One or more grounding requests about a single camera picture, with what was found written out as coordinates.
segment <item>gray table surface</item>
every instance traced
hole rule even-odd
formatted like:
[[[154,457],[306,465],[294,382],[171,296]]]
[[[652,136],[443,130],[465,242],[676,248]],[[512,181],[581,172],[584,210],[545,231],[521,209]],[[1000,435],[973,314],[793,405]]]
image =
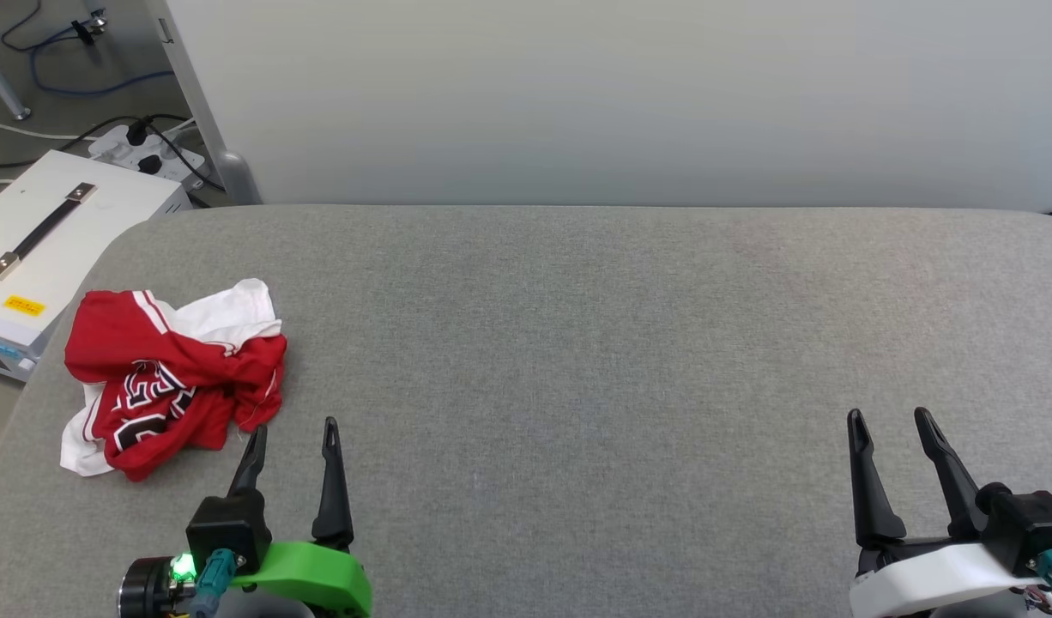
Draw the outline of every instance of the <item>gray table surface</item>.
[[[1052,491],[1048,216],[245,206],[133,228],[84,288],[244,277],[290,340],[267,523],[309,536],[337,416],[378,616],[848,615],[852,406],[915,535],[947,516],[914,406],[980,484]],[[246,439],[59,469],[66,335],[0,443],[0,616],[114,613]]]

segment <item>red jersey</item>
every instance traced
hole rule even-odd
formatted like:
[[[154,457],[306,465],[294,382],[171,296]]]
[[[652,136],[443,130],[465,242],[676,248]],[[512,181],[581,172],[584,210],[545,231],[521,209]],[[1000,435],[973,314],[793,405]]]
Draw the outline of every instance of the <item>red jersey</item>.
[[[185,444],[221,448],[230,419],[252,431],[277,414],[284,353],[259,279],[178,312],[149,292],[87,293],[64,348],[86,406],[64,430],[62,465],[141,481]]]

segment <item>white stripe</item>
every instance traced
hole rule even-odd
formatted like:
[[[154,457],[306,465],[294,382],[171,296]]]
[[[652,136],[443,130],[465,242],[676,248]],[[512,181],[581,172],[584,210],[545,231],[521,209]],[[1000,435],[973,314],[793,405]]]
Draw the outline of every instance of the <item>white stripe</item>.
[[[159,377],[159,379],[168,379],[171,383],[176,384],[176,386],[180,388],[186,388],[186,384],[181,383],[178,377],[176,377],[176,374],[169,372],[169,370],[164,366],[164,363],[161,363],[161,361],[159,360],[154,360],[154,361],[156,363],[157,371],[164,375],[162,377],[158,375],[157,377]]]
[[[161,316],[161,321],[164,322],[164,328],[169,327],[171,325],[171,320],[168,320],[168,317],[165,316],[164,308],[162,308],[161,302],[156,300],[156,296],[153,295],[153,291],[145,290],[145,298],[148,299],[149,306],[151,306],[155,312]]]
[[[134,291],[133,298],[138,302],[138,306],[141,306],[141,311],[148,316],[150,321],[153,321],[153,325],[156,327],[157,332],[160,334],[168,332],[168,327],[164,325],[164,319],[162,319],[161,315],[156,312],[155,306],[148,304],[148,299],[145,297],[145,293],[142,293],[141,291]]]
[[[87,407],[86,425],[83,425],[83,439],[87,439],[87,441],[89,442],[96,441],[96,435],[94,431],[94,427],[96,425],[96,417],[98,417],[98,415],[96,414],[96,406],[98,406],[100,400],[102,400],[101,395],[99,397],[96,397],[95,401],[92,402],[90,406]]]

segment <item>wire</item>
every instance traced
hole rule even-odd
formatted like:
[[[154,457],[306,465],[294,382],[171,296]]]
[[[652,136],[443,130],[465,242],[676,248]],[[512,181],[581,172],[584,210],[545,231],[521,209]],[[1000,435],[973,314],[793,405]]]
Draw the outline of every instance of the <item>wire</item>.
[[[73,140],[69,141],[69,142],[67,142],[67,144],[64,144],[64,145],[60,146],[57,149],[60,151],[60,152],[65,152],[65,151],[67,151],[67,148],[72,148],[76,144],[79,144],[80,142],[86,140],[96,131],[99,131],[100,128],[102,128],[103,126],[106,126],[107,124],[112,124],[114,122],[118,122],[119,120],[134,120],[134,121],[139,121],[141,119],[138,118],[138,117],[135,117],[135,116],[118,116],[118,117],[110,118],[109,120],[104,120],[102,122],[99,122],[99,124],[97,124],[95,126],[92,126],[92,128],[86,129],[86,132],[83,133],[82,136],[73,138]],[[16,163],[0,163],[0,170],[9,170],[12,167],[25,167],[25,165],[31,165],[31,164],[35,163],[36,161],[37,161],[37,159],[33,158],[33,160],[20,160],[20,161],[16,161]]]
[[[199,207],[213,207],[213,206],[209,206],[209,204],[207,203],[207,201],[205,201],[204,199],[201,199],[200,197],[194,195],[194,193],[186,193],[186,197],[189,198],[189,201],[191,201],[191,203],[195,206],[199,206]]]
[[[135,78],[127,79],[122,83],[118,83],[118,85],[114,85],[110,87],[103,87],[103,89],[101,91],[67,91],[63,89],[63,87],[46,86],[44,83],[42,83],[42,79],[39,78],[39,63],[37,62],[37,59],[39,59],[39,52],[42,51],[44,46],[53,45],[54,43],[57,43],[59,40],[76,39],[75,36],[68,36],[67,38],[63,39],[58,38],[60,35],[64,35],[64,33],[69,31],[74,31],[74,28],[69,27],[66,31],[60,31],[59,33],[57,33],[57,35],[50,36],[50,38],[43,40],[42,43],[38,43],[35,47],[31,48],[31,78],[33,79],[33,81],[35,81],[35,85],[38,86],[40,91],[44,91],[44,93],[49,93],[52,95],[65,95],[66,97],[101,97],[102,95],[109,95],[115,91],[121,91],[125,86],[133,86],[134,83],[138,83],[139,81],[145,81],[146,79],[155,79],[158,77],[166,77],[169,75],[175,75],[175,72],[170,71],[149,73],[147,75],[141,75]]]
[[[194,176],[198,176],[199,179],[201,179],[204,183],[209,184],[209,186],[211,186],[214,188],[217,188],[217,191],[224,192],[225,188],[223,186],[221,186],[219,183],[214,183],[213,180],[207,179],[207,177],[205,177],[201,172],[199,172],[196,167],[194,167],[194,165],[189,164],[189,161],[186,160],[186,157],[182,156],[182,152],[180,151],[179,146],[177,146],[174,143],[171,143],[171,140],[169,140],[169,138],[167,136],[165,136],[164,133],[161,129],[157,128],[156,125],[153,124],[153,120],[158,119],[158,118],[165,118],[165,119],[170,119],[170,120],[182,120],[184,122],[188,122],[189,121],[189,119],[185,119],[184,117],[181,117],[181,116],[173,116],[173,114],[150,114],[150,116],[146,116],[145,118],[138,118],[138,117],[135,117],[135,116],[118,116],[118,117],[114,117],[114,118],[104,120],[102,122],[99,122],[99,124],[97,124],[95,126],[92,126],[92,128],[87,129],[86,133],[83,133],[82,136],[75,137],[74,140],[67,142],[67,144],[64,144],[64,145],[60,146],[57,149],[60,151],[60,152],[65,152],[65,151],[67,151],[67,148],[72,148],[76,144],[79,144],[80,142],[86,140],[96,131],[99,131],[100,128],[102,128],[103,126],[106,126],[107,124],[112,124],[114,122],[118,122],[119,120],[132,120],[134,122],[141,122],[146,127],[150,128],[153,131],[153,133],[156,133],[156,135],[166,145],[168,145],[169,148],[171,148],[171,152],[175,153],[175,156],[179,157],[179,160],[181,160],[182,163],[184,163],[184,165],[186,165],[186,170],[191,171],[191,173],[194,174]],[[36,161],[37,161],[37,159],[35,158],[35,160],[21,160],[21,161],[17,161],[16,163],[0,163],[0,170],[7,170],[7,168],[11,168],[11,167],[24,167],[24,165],[32,165]]]
[[[13,32],[19,31],[19,27],[21,25],[23,25],[24,23],[31,21],[31,19],[33,19],[33,17],[35,17],[36,15],[39,15],[40,11],[42,11],[42,0],[37,0],[37,3],[35,4],[35,9],[33,12],[31,12],[31,15],[23,17],[23,20],[21,20],[20,22],[17,22],[12,27],[8,27],[7,32],[4,32],[3,35],[0,35],[0,43],[3,43],[3,45],[5,47],[8,47],[8,49],[15,49],[16,52],[19,52],[21,54],[25,54],[27,52],[31,52],[33,49],[37,49],[38,47],[42,46],[43,43],[38,43],[37,45],[27,45],[26,47],[17,47],[15,45],[12,45],[12,43],[7,43],[7,36],[11,35]],[[50,36],[49,39],[57,38],[57,36],[64,35],[64,33],[70,32],[72,29],[73,28],[69,27],[66,31],[60,31],[59,33],[57,33],[57,35]],[[76,39],[76,36],[69,36],[69,38],[60,39],[60,40],[70,40],[70,39]]]
[[[6,124],[0,124],[0,128],[3,128],[4,131],[12,131],[12,133],[20,133],[23,134],[23,136],[42,137],[43,140],[75,140],[76,138],[76,136],[49,136],[47,133],[33,133],[33,131],[24,131]],[[98,137],[86,137],[86,140],[94,142],[95,140],[98,140]]]
[[[209,184],[209,186],[211,186],[214,188],[217,188],[217,191],[219,191],[219,192],[224,192],[225,191],[225,188],[222,187],[219,183],[214,183],[213,180],[207,179],[207,177],[203,176],[201,172],[199,172],[196,167],[194,167],[194,165],[189,164],[189,161],[186,160],[186,158],[184,156],[182,156],[182,153],[180,152],[179,146],[173,144],[171,140],[168,140],[168,138],[164,135],[164,133],[161,129],[159,129],[156,126],[154,126],[153,122],[149,119],[142,120],[142,122],[144,122],[149,128],[151,128],[153,133],[156,133],[156,135],[161,140],[164,140],[164,143],[166,145],[168,145],[169,148],[171,148],[171,152],[174,152],[176,154],[176,156],[179,157],[179,160],[181,160],[181,161],[184,162],[184,165],[186,165],[186,170],[191,171],[194,173],[194,176],[198,176],[199,179],[201,179],[204,183]]]
[[[166,129],[165,133],[177,133],[178,131],[182,131],[182,129],[188,127],[191,124],[197,124],[197,122],[196,122],[196,120],[194,120],[194,118],[190,118],[190,119],[186,120],[185,122],[181,122],[181,123],[173,126],[173,128]]]
[[[0,35],[0,43],[4,43],[4,45],[7,46],[9,49],[15,49],[16,52],[26,53],[32,51],[35,46],[23,48],[23,47],[16,47],[15,45],[12,45],[12,43],[7,43],[7,36],[11,35],[13,32],[19,31],[19,26],[31,21],[32,17],[39,15],[40,11],[42,11],[42,0],[37,1],[37,3],[35,4],[35,9],[31,12],[31,15],[23,17],[23,19],[21,19],[20,22],[17,22],[12,27],[8,27],[7,32],[4,32],[3,35]]]

